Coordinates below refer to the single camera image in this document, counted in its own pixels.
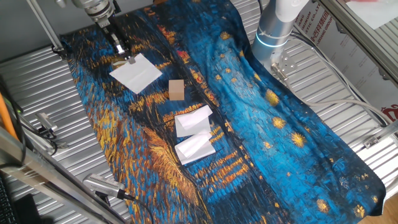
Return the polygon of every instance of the metal table surface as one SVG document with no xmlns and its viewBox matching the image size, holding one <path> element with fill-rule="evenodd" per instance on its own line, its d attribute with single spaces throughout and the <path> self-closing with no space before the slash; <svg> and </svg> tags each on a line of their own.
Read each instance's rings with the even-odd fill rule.
<svg viewBox="0 0 398 224">
<path fill-rule="evenodd" d="M 243 19 L 249 40 L 254 39 L 259 9 L 256 0 L 232 0 Z M 353 99 L 349 90 L 320 58 L 306 45 L 288 41 L 285 50 L 297 63 L 297 71 L 289 73 L 289 80 L 297 93 L 311 102 Z M 72 75 L 66 62 L 52 53 L 50 47 L 0 64 L 11 92 L 25 109 L 24 116 L 34 126 L 34 113 L 43 111 L 52 118 L 59 130 L 60 141 L 68 143 L 67 150 L 59 150 L 54 158 L 78 179 L 89 173 L 112 177 L 109 165 L 91 128 Z M 361 106 L 343 104 L 312 108 L 362 160 L 388 185 L 398 176 L 398 147 L 392 139 L 366 149 L 362 142 L 381 130 L 378 122 Z M 56 223 L 91 223 L 71 208 L 8 177 L 12 196 L 20 198 L 34 194 L 40 215 L 55 219 Z M 387 196 L 398 191 L 390 189 Z M 112 198 L 112 207 L 126 220 L 130 219 L 126 204 Z"/>
<path fill-rule="evenodd" d="M 59 149 L 54 158 L 79 180 L 95 173 L 112 177 L 112 172 L 98 144 L 93 129 L 75 88 L 68 64 L 55 55 L 50 47 L 0 64 L 0 73 L 11 94 L 24 109 L 24 116 L 35 127 L 35 113 L 45 112 L 57 124 L 58 141 L 68 149 Z M 92 223 L 71 208 L 38 192 L 36 189 L 7 178 L 14 198 L 34 195 L 39 214 L 54 218 L 56 223 Z M 126 204 L 109 198 L 112 208 L 126 220 L 131 216 Z"/>
</svg>

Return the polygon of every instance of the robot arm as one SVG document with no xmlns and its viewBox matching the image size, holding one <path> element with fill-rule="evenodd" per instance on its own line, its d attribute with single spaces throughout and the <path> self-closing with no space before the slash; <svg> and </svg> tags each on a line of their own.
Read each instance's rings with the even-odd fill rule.
<svg viewBox="0 0 398 224">
<path fill-rule="evenodd" d="M 252 51 L 268 71 L 273 63 L 279 63 L 295 18 L 308 1 L 270 0 L 263 10 Z"/>
<path fill-rule="evenodd" d="M 61 7 L 66 6 L 66 0 L 55 0 L 55 2 Z M 91 20 L 101 28 L 118 55 L 129 56 L 129 42 L 115 20 L 115 14 L 121 11 L 116 0 L 72 0 L 72 3 L 84 9 Z"/>
</svg>

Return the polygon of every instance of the blue patterned cloth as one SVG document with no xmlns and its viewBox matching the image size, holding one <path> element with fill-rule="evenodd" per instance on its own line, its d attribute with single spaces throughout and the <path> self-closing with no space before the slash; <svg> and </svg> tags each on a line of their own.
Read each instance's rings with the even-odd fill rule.
<svg viewBox="0 0 398 224">
<path fill-rule="evenodd" d="M 168 0 L 118 22 L 132 52 L 163 73 L 139 94 L 108 75 L 116 56 L 96 27 L 63 43 L 116 180 L 156 223 L 357 223 L 381 213 L 381 180 L 254 58 L 229 1 Z M 171 79 L 184 79 L 184 101 L 169 101 Z M 216 153 L 182 166 L 174 116 L 203 105 Z"/>
</svg>

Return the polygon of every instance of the wooden block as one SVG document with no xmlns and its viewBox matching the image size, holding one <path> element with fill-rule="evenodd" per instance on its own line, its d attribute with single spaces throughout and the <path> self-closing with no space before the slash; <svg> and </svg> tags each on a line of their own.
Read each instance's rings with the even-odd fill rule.
<svg viewBox="0 0 398 224">
<path fill-rule="evenodd" d="M 184 80 L 169 80 L 169 99 L 184 100 Z"/>
</svg>

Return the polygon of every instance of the folded white paper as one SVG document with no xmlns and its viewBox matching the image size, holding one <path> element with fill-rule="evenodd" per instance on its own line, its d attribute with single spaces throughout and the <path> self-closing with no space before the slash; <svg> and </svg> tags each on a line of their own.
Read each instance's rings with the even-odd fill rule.
<svg viewBox="0 0 398 224">
<path fill-rule="evenodd" d="M 185 158 L 189 158 L 194 153 L 199 150 L 202 145 L 209 141 L 211 138 L 210 133 L 206 134 L 196 134 L 194 136 L 189 137 L 187 140 L 180 142 L 180 144 L 175 146 L 176 151 L 180 151 Z"/>
<path fill-rule="evenodd" d="M 200 121 L 197 125 L 190 129 L 184 129 L 182 124 L 176 119 L 175 120 L 175 132 L 177 132 L 177 137 L 191 136 L 194 134 L 206 134 L 211 132 L 209 118 L 205 118 Z"/>
<path fill-rule="evenodd" d="M 176 116 L 175 131 L 177 132 L 177 137 L 211 132 L 208 117 L 212 113 L 210 107 L 206 105 L 190 113 Z"/>
<path fill-rule="evenodd" d="M 209 156 L 213 153 L 215 153 L 216 150 L 213 148 L 213 146 L 211 145 L 211 143 L 209 141 L 207 141 L 204 145 L 202 145 L 202 147 L 197 150 L 197 152 L 195 152 L 192 156 L 190 156 L 189 158 L 186 158 L 180 151 L 177 150 L 177 155 L 178 158 L 180 158 L 181 164 L 185 165 L 189 162 L 193 162 L 197 159 L 203 158 L 205 156 Z"/>
<path fill-rule="evenodd" d="M 109 74 L 134 93 L 139 93 L 161 76 L 162 72 L 142 54 L 134 59 L 135 63 L 125 63 Z"/>
<path fill-rule="evenodd" d="M 347 6 L 355 12 L 372 29 L 398 17 L 398 1 L 378 1 L 378 2 L 347 2 Z"/>
</svg>

